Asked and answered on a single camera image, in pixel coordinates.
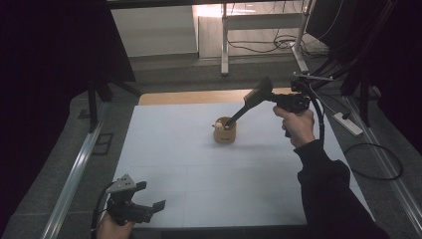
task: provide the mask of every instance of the black sleeve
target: black sleeve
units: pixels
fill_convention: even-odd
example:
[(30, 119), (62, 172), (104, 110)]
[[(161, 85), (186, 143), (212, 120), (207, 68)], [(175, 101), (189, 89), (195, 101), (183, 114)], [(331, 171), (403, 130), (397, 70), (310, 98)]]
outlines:
[(329, 159), (319, 140), (295, 153), (304, 165), (298, 179), (308, 225), (316, 238), (389, 238), (350, 190), (349, 168)]

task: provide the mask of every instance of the table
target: table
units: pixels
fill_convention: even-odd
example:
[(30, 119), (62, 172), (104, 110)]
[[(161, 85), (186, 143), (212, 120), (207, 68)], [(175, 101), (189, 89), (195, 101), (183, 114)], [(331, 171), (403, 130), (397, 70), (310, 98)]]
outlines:
[[(297, 180), (302, 164), (289, 139), (275, 130), (281, 120), (274, 117), (273, 103), (261, 103), (245, 113), (238, 120), (232, 144), (213, 141), (213, 120), (234, 114), (247, 93), (146, 94), (140, 98), (114, 179), (128, 173), (135, 182), (146, 181), (146, 189), (137, 192), (133, 202), (152, 205), (166, 200), (166, 208), (150, 223), (136, 227), (306, 224)], [(327, 154), (347, 164), (328, 121), (325, 125)], [(353, 176), (350, 188), (369, 211)]]

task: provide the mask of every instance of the person's right hand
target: person's right hand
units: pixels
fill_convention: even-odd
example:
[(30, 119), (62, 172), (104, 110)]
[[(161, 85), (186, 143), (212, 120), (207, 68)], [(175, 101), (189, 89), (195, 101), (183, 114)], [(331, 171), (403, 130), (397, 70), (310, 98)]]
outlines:
[(279, 107), (273, 108), (276, 116), (283, 118), (283, 130), (288, 130), (294, 147), (303, 146), (314, 141), (314, 113), (306, 110), (300, 114), (289, 113)]

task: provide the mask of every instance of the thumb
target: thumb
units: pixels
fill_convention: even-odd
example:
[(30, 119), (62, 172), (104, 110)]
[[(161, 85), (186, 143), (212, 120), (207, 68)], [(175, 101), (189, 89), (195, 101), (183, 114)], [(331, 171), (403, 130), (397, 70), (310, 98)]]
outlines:
[(281, 117), (283, 119), (286, 118), (286, 116), (289, 114), (289, 112), (279, 108), (279, 107), (273, 107), (273, 112), (276, 114), (276, 116)]

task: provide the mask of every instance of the hand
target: hand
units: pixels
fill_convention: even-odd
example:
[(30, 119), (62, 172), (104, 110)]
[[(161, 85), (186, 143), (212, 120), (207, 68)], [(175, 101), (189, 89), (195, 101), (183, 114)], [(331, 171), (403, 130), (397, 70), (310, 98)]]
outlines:
[(134, 222), (127, 222), (123, 226), (115, 223), (114, 219), (106, 213), (100, 223), (97, 239), (128, 239)]
[(291, 143), (294, 147), (300, 147), (314, 141), (314, 113), (306, 110), (300, 114), (289, 113), (279, 107), (273, 108), (276, 116), (283, 118), (283, 130), (288, 130)]

